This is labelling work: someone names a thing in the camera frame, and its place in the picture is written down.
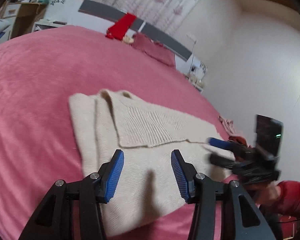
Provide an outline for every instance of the pink pillow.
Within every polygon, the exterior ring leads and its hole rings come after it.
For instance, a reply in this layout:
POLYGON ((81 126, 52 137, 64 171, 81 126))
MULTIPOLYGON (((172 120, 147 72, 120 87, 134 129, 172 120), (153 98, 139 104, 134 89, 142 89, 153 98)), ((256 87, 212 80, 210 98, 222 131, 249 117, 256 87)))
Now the pink pillow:
POLYGON ((171 50, 165 48, 163 44, 159 42, 153 42, 150 38, 142 33, 134 34, 133 38, 134 43, 132 43, 132 47, 141 50, 148 56, 159 60, 169 67, 176 68, 174 53, 171 50))

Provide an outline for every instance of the pink blanket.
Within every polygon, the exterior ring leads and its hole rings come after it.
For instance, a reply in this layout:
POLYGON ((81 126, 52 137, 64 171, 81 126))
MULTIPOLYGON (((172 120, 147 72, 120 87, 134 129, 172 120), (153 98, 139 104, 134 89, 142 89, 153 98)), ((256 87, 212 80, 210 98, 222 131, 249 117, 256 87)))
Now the pink blanket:
MULTIPOLYGON (((186 112, 227 133, 218 112, 176 70, 103 34, 65 26, 0 45, 0 235, 18 239, 57 179, 82 179, 68 98, 128 90, 186 112)), ((192 206, 114 239, 187 238, 192 206)))

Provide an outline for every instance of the bed headboard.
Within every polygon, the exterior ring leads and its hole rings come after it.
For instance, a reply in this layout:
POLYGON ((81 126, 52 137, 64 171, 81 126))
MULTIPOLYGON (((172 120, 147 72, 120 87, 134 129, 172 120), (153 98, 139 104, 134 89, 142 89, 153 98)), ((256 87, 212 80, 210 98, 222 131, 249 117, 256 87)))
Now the bed headboard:
MULTIPOLYGON (((112 6, 90 0, 83 1, 82 5, 79 8, 79 12, 94 15, 113 22, 118 21, 126 14, 126 12, 116 9, 112 6)), ((137 18, 130 29, 138 31, 143 22, 144 20, 137 18)), ((183 46, 180 42, 176 41, 170 35, 166 34, 165 32, 159 30, 149 23, 146 23, 144 25, 141 32, 147 35, 150 39, 163 43, 168 49, 172 50, 184 61, 187 61, 192 54, 191 51, 183 46)))

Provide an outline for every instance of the red sleeve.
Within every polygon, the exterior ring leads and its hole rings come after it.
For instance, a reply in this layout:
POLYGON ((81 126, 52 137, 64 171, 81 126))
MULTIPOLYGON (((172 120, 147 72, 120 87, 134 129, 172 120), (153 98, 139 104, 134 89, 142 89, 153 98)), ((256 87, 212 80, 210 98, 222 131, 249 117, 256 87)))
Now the red sleeve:
POLYGON ((300 182, 282 181, 278 186, 281 193, 271 210, 282 215, 300 217, 300 182))

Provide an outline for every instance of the red garment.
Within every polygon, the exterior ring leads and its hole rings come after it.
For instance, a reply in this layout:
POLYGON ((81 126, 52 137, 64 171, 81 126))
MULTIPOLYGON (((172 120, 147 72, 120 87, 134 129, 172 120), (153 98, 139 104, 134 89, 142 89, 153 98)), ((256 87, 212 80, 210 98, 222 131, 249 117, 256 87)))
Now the red garment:
POLYGON ((271 210, 282 215, 300 217, 300 182, 282 181, 278 184, 280 197, 271 206, 271 210))
POLYGON ((110 39, 117 39, 122 41, 123 37, 126 35, 126 32, 133 24, 137 17, 133 14, 127 13, 119 21, 117 21, 113 26, 107 30, 106 37, 110 39))

